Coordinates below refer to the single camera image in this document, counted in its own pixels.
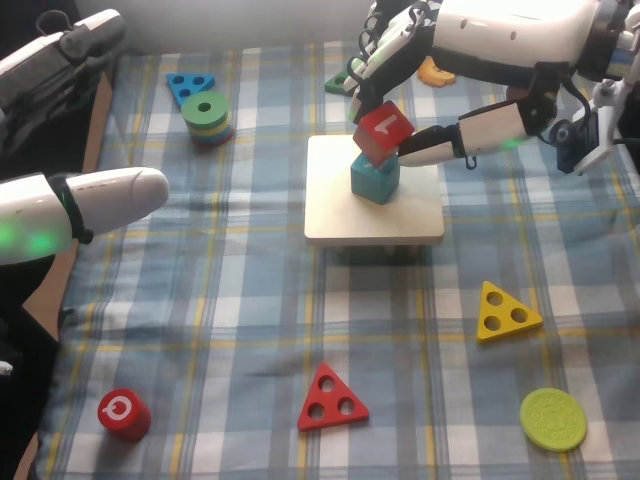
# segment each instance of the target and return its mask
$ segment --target yellow ring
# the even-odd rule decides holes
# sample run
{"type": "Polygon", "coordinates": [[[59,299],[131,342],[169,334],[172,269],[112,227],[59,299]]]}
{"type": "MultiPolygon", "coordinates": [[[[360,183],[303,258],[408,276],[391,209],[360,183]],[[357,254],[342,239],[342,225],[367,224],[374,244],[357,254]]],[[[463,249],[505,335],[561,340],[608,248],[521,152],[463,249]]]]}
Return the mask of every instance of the yellow ring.
{"type": "Polygon", "coordinates": [[[209,130],[198,130],[196,128],[189,128],[189,131],[191,132],[191,135],[196,135],[198,137],[212,137],[213,135],[218,135],[219,133],[224,132],[230,123],[231,112],[227,113],[227,119],[217,127],[210,128],[209,130]]]}

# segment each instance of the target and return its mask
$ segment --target triangle with holes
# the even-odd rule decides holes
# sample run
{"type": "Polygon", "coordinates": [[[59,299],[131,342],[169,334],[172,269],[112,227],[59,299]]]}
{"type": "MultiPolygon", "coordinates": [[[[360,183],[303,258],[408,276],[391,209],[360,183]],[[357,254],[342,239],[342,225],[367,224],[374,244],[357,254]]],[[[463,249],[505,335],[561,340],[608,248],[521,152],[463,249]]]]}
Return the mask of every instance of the triangle with holes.
{"type": "Polygon", "coordinates": [[[216,79],[208,73],[167,73],[167,82],[178,105],[182,106],[191,95],[212,88],[216,79]]]}
{"type": "Polygon", "coordinates": [[[491,282],[482,284],[478,314],[478,342],[509,337],[542,325],[538,312],[519,302],[491,282]]]}
{"type": "Polygon", "coordinates": [[[307,394],[298,430],[306,432],[369,418],[369,410],[326,363],[318,365],[307,394]]]}

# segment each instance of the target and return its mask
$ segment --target blue triangle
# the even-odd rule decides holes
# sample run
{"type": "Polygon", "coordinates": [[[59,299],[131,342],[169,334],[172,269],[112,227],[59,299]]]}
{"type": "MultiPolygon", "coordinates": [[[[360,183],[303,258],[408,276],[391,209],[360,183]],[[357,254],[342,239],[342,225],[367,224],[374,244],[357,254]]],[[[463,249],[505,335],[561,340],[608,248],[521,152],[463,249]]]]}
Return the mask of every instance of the blue triangle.
{"type": "Polygon", "coordinates": [[[167,82],[178,105],[182,105],[191,95],[213,87],[216,79],[204,73],[167,73],[167,82]]]}

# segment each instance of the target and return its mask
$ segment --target red block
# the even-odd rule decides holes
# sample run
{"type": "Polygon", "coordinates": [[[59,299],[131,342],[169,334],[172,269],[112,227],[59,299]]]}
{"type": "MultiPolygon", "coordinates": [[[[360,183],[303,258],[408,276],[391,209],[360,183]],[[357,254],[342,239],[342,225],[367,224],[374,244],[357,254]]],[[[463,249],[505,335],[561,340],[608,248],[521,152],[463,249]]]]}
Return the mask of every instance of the red block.
{"type": "Polygon", "coordinates": [[[411,122],[388,101],[362,117],[353,140],[369,161],[379,167],[414,131],[411,122]]]}
{"type": "Polygon", "coordinates": [[[107,393],[100,402],[98,420],[120,440],[137,442],[149,431],[151,412],[134,392],[118,388],[107,393]]]}
{"type": "Polygon", "coordinates": [[[331,367],[326,363],[318,365],[316,376],[298,418],[298,430],[306,432],[360,422],[368,418],[369,410],[367,407],[338,378],[331,367]],[[332,388],[326,388],[325,382],[332,382],[332,388]],[[345,403],[348,402],[350,402],[352,409],[348,413],[343,413],[345,403]],[[319,413],[318,418],[313,417],[314,412],[319,413]]]}

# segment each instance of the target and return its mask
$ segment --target teal cube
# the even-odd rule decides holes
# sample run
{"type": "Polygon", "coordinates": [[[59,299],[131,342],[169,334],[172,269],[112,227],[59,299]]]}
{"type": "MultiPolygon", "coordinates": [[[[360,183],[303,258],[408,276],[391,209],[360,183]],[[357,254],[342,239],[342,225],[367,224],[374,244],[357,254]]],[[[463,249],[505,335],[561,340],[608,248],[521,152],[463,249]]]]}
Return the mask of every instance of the teal cube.
{"type": "Polygon", "coordinates": [[[361,153],[351,165],[351,191],[379,205],[389,201],[400,183],[398,156],[389,157],[380,168],[361,153]]]}

